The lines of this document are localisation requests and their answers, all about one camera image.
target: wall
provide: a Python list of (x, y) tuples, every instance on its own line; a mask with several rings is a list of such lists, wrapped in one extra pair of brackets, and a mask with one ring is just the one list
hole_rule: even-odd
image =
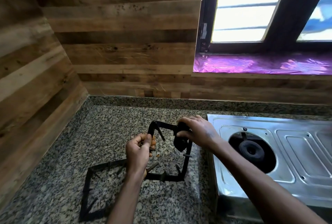
[(331, 77), (192, 73), (201, 0), (38, 0), (91, 95), (331, 104)]
[(87, 96), (35, 0), (0, 0), (0, 209)]

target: person's left hand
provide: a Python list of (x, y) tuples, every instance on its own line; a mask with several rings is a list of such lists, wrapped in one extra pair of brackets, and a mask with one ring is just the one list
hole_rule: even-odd
[(127, 175), (142, 178), (146, 176), (146, 166), (152, 154), (149, 148), (155, 149), (156, 141), (150, 134), (139, 134), (126, 145)]

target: silver metal surface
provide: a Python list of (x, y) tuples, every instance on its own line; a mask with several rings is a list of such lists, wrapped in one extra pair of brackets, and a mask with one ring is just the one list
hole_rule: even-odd
[[(238, 132), (259, 136), (274, 151), (276, 167), (268, 175), (293, 196), (332, 223), (332, 123), (264, 117), (210, 115), (208, 121), (228, 141)], [(209, 156), (216, 189), (215, 211), (237, 218), (260, 216), (216, 156)]]

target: person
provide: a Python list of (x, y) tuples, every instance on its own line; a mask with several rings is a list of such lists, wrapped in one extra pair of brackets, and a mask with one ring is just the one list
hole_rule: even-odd
[[(192, 132), (180, 131), (177, 136), (187, 137), (217, 156), (242, 187), (265, 223), (326, 224), (310, 208), (243, 158), (218, 135), (210, 122), (199, 115), (182, 117), (179, 121), (186, 123)], [(126, 178), (107, 224), (133, 223), (151, 144), (149, 134), (140, 134), (127, 143)]]

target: window pane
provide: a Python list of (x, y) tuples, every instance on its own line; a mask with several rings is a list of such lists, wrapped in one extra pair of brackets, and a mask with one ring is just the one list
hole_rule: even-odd
[(332, 0), (319, 1), (298, 40), (332, 40)]
[(261, 41), (279, 0), (218, 0), (212, 42)]

